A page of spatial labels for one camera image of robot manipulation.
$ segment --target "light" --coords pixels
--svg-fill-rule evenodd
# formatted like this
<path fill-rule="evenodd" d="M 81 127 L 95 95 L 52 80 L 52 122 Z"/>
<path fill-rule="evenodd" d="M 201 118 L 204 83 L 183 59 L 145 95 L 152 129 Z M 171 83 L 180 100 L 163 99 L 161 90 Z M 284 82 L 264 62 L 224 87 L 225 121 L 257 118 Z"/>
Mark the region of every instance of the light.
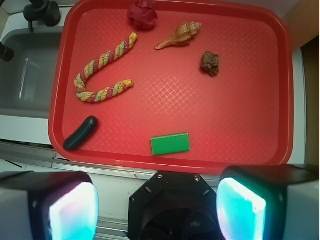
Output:
<path fill-rule="evenodd" d="M 83 182 L 49 208 L 52 240 L 92 240 L 99 201 L 94 185 Z"/>
<path fill-rule="evenodd" d="M 227 240 L 262 240 L 266 201 L 233 178 L 224 178 L 217 190 L 217 216 Z"/>

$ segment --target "seashell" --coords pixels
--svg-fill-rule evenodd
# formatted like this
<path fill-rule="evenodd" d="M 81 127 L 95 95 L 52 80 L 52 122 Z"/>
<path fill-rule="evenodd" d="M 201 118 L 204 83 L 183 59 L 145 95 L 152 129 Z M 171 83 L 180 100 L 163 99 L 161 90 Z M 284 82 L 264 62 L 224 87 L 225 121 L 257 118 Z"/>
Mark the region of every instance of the seashell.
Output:
<path fill-rule="evenodd" d="M 202 24 L 200 22 L 182 23 L 167 40 L 160 43 L 155 49 L 160 50 L 168 46 L 183 46 L 190 43 Z"/>

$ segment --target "tray rim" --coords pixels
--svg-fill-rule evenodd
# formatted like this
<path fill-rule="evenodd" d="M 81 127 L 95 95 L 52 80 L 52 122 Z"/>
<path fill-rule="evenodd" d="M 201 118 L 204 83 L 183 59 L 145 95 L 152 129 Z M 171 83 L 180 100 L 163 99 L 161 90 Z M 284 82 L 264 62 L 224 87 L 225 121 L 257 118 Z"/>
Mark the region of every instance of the tray rim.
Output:
<path fill-rule="evenodd" d="M 93 8 L 87 7 L 91 6 L 91 2 L 95 2 Z M 199 13 L 206 14 L 205 12 L 199 12 L 206 6 L 206 12 L 214 9 L 216 14 L 210 13 L 211 15 L 220 15 L 226 17 L 241 17 L 242 19 L 249 19 L 246 17 L 246 13 L 250 12 L 254 14 L 257 18 L 255 20 L 266 23 L 268 26 L 275 31 L 278 43 L 278 54 L 279 54 L 279 112 L 282 112 L 282 115 L 279 115 L 279 135 L 278 139 L 287 139 L 287 142 L 282 145 L 278 144 L 278 149 L 276 150 L 275 155 L 272 159 L 265 163 L 265 165 L 280 165 L 286 164 L 289 161 L 289 158 L 293 151 L 293 136 L 294 136 L 294 86 L 293 86 L 293 64 L 292 64 L 292 49 L 291 49 L 291 40 L 290 34 L 282 22 L 282 20 L 275 15 L 270 10 L 243 5 L 238 3 L 230 2 L 220 2 L 212 0 L 200 0 L 198 2 L 193 2 L 192 0 L 155 0 L 156 10 L 157 11 L 168 11 L 168 12 L 177 12 L 179 9 L 181 12 L 182 6 L 192 5 L 192 11 L 185 11 L 190 13 Z M 126 168 L 139 168 L 139 169 L 152 169 L 158 171 L 174 171 L 182 173 L 198 173 L 198 174 L 209 174 L 217 175 L 221 174 L 223 169 L 232 165 L 231 163 L 223 162 L 214 162 L 214 161 L 198 161 L 198 160 L 187 160 L 189 166 L 185 165 L 175 165 L 175 164 L 162 164 L 163 158 L 158 156 L 136 156 L 130 154 L 120 154 L 120 153 L 106 153 L 108 157 L 99 158 L 94 151 L 87 150 L 75 150 L 75 151 L 66 151 L 63 148 L 64 138 L 62 135 L 62 129 L 59 129 L 59 123 L 62 124 L 63 112 L 65 108 L 65 92 L 67 91 L 66 86 L 67 81 L 63 82 L 61 79 L 66 73 L 69 73 L 68 68 L 70 68 L 70 62 L 65 63 L 66 51 L 70 51 L 70 48 L 67 47 L 68 41 L 75 39 L 77 32 L 76 27 L 71 27 L 71 23 L 76 18 L 81 18 L 83 13 L 86 13 L 92 9 L 105 9 L 105 5 L 110 5 L 110 9 L 128 9 L 128 7 L 133 4 L 133 0 L 81 0 L 79 1 L 68 13 L 64 29 L 62 32 L 60 49 L 57 59 L 56 74 L 53 84 L 52 99 L 49 113 L 49 124 L 48 132 L 50 141 L 54 149 L 61 154 L 63 157 L 70 161 L 74 162 L 84 162 L 87 163 L 88 158 L 94 158 L 95 161 L 91 163 L 100 164 L 100 165 L 109 165 L 109 166 L 118 166 Z M 165 9 L 166 5 L 170 4 L 170 10 Z M 57 105 L 63 103 L 63 107 L 59 106 L 59 111 L 57 110 Z M 167 158 L 167 160 L 181 161 L 182 159 L 176 158 Z"/>

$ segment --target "sink basin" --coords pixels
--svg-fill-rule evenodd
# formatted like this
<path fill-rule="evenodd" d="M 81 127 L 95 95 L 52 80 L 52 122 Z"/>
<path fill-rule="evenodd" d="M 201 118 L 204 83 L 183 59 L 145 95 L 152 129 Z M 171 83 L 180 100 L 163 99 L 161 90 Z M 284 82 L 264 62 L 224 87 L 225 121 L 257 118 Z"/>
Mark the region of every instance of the sink basin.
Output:
<path fill-rule="evenodd" d="M 0 115 L 48 119 L 62 27 L 14 30 L 2 43 L 14 51 L 0 60 Z"/>

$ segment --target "rock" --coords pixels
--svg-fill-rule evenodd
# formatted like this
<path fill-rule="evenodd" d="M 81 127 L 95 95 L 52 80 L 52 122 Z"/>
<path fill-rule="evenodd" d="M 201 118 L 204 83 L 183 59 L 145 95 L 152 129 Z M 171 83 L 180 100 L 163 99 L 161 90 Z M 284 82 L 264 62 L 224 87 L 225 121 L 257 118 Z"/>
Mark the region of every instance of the rock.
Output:
<path fill-rule="evenodd" d="M 201 68 L 204 69 L 211 77 L 217 75 L 220 71 L 220 56 L 206 51 L 201 60 Z"/>

